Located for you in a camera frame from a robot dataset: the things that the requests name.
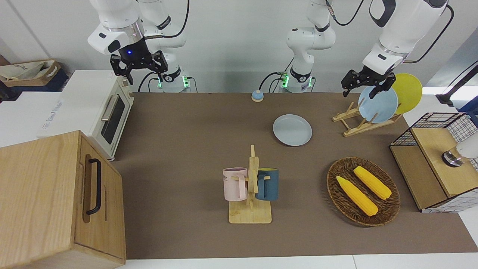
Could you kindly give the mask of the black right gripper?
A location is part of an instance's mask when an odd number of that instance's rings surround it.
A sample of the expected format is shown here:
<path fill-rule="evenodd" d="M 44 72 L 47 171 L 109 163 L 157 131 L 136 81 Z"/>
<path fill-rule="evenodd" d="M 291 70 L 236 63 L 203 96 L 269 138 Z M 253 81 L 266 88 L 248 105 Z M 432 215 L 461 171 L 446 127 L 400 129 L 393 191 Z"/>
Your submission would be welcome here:
<path fill-rule="evenodd" d="M 164 53 L 160 50 L 151 53 L 145 38 L 134 44 L 118 50 L 119 55 L 110 56 L 110 64 L 115 75 L 126 77 L 130 85 L 134 80 L 130 72 L 133 69 L 149 69 L 158 75 L 158 84 L 163 83 L 164 72 L 168 70 L 168 64 Z"/>

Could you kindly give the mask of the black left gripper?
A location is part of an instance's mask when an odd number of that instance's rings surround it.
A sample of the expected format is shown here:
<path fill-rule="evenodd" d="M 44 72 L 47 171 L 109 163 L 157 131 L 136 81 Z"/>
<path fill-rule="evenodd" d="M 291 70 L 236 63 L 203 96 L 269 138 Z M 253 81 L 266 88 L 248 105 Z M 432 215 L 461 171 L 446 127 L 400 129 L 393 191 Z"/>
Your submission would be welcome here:
<path fill-rule="evenodd" d="M 380 75 L 366 66 L 360 71 L 351 69 L 341 80 L 342 95 L 346 98 L 350 91 L 356 87 L 372 86 L 369 98 L 373 99 L 377 94 L 387 92 L 396 79 L 395 74 L 391 70 L 386 71 L 384 75 Z"/>

